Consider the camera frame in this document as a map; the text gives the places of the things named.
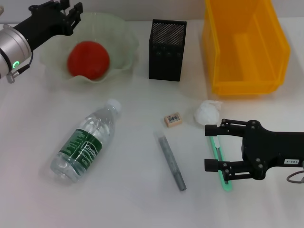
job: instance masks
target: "white wall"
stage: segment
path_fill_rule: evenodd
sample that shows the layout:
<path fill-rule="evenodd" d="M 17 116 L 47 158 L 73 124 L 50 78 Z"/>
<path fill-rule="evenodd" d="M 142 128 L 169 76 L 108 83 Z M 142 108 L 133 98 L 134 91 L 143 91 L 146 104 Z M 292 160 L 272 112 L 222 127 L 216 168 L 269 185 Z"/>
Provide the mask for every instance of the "white wall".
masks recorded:
<path fill-rule="evenodd" d="M 48 0 L 0 0 L 0 23 L 20 22 L 30 16 L 28 7 Z M 70 0 L 81 1 L 85 11 L 109 12 L 125 20 L 202 19 L 204 0 Z M 279 17 L 304 17 L 304 0 L 272 0 Z"/>

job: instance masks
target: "robotic arm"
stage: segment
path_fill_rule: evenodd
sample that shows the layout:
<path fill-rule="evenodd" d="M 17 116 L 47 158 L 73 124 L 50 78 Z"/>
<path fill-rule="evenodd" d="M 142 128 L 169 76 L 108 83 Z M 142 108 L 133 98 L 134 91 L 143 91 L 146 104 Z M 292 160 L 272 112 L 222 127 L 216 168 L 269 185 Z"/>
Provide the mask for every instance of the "robotic arm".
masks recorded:
<path fill-rule="evenodd" d="M 272 167 L 304 166 L 304 152 L 301 151 L 304 133 L 271 132 L 256 120 L 243 122 L 223 119 L 220 127 L 206 125 L 205 135 L 232 135 L 243 138 L 243 161 L 205 159 L 205 171 L 221 170 L 225 181 L 248 178 L 263 180 L 267 170 Z"/>
<path fill-rule="evenodd" d="M 6 76 L 9 83 L 14 83 L 15 77 L 29 68 L 36 48 L 53 36 L 73 34 L 83 8 L 79 2 L 66 15 L 64 10 L 69 6 L 69 0 L 51 0 L 39 6 L 32 5 L 29 7 L 32 16 L 15 27 L 3 26 L 0 31 L 0 77 Z M 31 55 L 29 64 L 12 72 Z"/>

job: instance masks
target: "water bottle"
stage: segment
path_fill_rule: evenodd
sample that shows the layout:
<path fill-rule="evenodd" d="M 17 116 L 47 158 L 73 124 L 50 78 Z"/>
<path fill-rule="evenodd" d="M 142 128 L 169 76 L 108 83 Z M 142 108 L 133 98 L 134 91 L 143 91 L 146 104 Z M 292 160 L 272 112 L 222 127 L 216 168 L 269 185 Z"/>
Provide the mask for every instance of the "water bottle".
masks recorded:
<path fill-rule="evenodd" d="M 114 123 L 121 104 L 110 99 L 106 105 L 82 121 L 51 163 L 51 170 L 62 178 L 78 181 L 114 134 Z"/>

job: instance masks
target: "eraser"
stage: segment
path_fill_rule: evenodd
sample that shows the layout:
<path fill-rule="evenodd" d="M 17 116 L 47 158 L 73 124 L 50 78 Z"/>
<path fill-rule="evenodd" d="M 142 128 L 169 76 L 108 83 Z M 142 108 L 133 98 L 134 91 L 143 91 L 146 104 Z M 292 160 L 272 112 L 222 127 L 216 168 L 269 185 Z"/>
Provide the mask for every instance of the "eraser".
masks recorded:
<path fill-rule="evenodd" d="M 174 126 L 182 123 L 182 118 L 179 113 L 174 113 L 174 114 L 165 116 L 164 119 L 165 119 L 165 123 L 167 124 L 167 127 L 174 127 Z"/>

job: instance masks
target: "red tomato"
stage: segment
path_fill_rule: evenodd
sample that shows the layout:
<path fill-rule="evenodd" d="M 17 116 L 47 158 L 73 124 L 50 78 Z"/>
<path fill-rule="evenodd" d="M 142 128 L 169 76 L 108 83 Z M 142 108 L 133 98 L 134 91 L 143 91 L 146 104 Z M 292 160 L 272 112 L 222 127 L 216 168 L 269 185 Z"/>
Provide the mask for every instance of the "red tomato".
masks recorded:
<path fill-rule="evenodd" d="M 93 41 L 77 44 L 67 60 L 67 68 L 72 76 L 83 75 L 91 80 L 101 77 L 109 66 L 108 52 Z"/>

